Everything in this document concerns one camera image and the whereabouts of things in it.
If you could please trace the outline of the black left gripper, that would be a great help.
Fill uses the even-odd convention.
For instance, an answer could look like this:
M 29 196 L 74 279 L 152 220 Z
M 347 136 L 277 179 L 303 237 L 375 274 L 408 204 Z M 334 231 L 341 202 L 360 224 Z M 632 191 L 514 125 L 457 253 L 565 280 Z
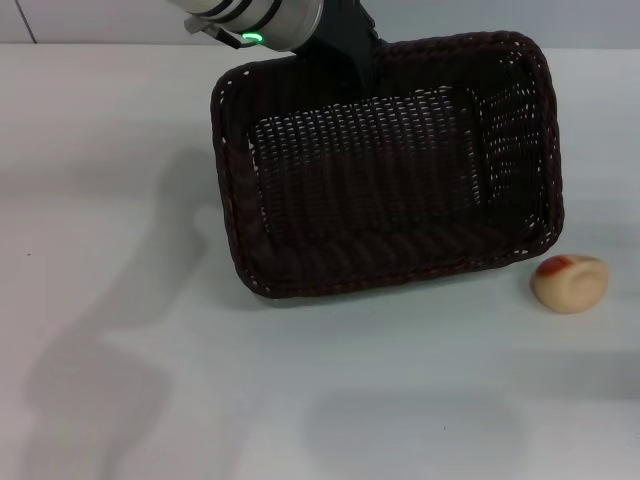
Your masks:
M 369 94 L 382 79 L 379 43 L 376 23 L 360 1 L 329 0 L 322 2 L 311 36 L 294 53 L 314 62 L 353 63 L 361 90 Z

